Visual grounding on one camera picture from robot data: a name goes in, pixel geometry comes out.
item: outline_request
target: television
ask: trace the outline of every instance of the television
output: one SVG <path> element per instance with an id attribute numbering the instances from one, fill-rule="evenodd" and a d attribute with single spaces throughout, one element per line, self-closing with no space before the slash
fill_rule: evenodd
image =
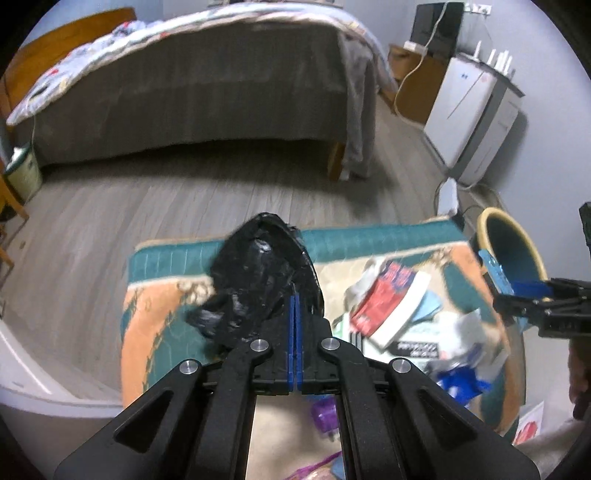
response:
<path id="1" fill-rule="evenodd" d="M 417 14 L 414 17 L 413 32 L 410 41 L 423 46 L 427 44 L 435 23 L 441 15 L 443 5 L 445 4 L 424 4 L 417 6 Z M 446 60 L 454 56 L 463 16 L 463 2 L 449 2 L 447 4 L 445 14 L 437 26 L 433 40 L 429 44 L 429 55 L 442 57 Z"/>

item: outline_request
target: black plastic bag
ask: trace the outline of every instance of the black plastic bag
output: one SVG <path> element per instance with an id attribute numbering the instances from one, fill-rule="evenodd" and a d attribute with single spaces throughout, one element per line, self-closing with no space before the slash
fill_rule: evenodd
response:
<path id="1" fill-rule="evenodd" d="M 298 293 L 311 313 L 324 298 L 298 230 L 260 213 L 223 244 L 210 268 L 216 294 L 188 312 L 187 323 L 226 349 L 258 336 L 262 323 L 284 311 Z"/>

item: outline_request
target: wall outlet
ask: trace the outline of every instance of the wall outlet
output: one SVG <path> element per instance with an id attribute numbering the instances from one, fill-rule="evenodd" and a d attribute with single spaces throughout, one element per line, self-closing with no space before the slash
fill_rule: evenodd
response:
<path id="1" fill-rule="evenodd" d="M 481 4 L 464 4 L 464 12 L 470 14 L 490 15 L 492 11 L 492 5 L 481 5 Z"/>

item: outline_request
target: small trash bin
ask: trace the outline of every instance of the small trash bin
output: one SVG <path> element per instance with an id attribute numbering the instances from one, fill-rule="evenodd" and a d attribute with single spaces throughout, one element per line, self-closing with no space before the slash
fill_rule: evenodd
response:
<path id="1" fill-rule="evenodd" d="M 4 171 L 4 177 L 23 203 L 29 201 L 41 188 L 41 171 L 30 143 L 15 148 L 12 161 Z"/>

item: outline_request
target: silver bolt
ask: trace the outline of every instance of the silver bolt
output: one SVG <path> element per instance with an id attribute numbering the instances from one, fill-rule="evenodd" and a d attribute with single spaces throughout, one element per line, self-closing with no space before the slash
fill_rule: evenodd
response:
<path id="1" fill-rule="evenodd" d="M 269 342 L 267 342 L 266 340 L 263 340 L 262 338 L 259 338 L 257 340 L 253 340 L 251 342 L 251 350 L 254 350 L 255 352 L 264 352 L 268 348 L 269 348 Z"/>
<path id="2" fill-rule="evenodd" d="M 411 365 L 408 360 L 405 360 L 404 358 L 397 358 L 392 363 L 392 368 L 395 369 L 399 374 L 406 374 L 410 372 Z"/>
<path id="3" fill-rule="evenodd" d="M 336 350 L 340 347 L 340 342 L 335 337 L 325 338 L 320 344 L 324 350 Z"/>
<path id="4" fill-rule="evenodd" d="M 198 363 L 195 360 L 185 360 L 178 366 L 178 369 L 182 374 L 191 375 L 194 374 L 199 368 Z"/>

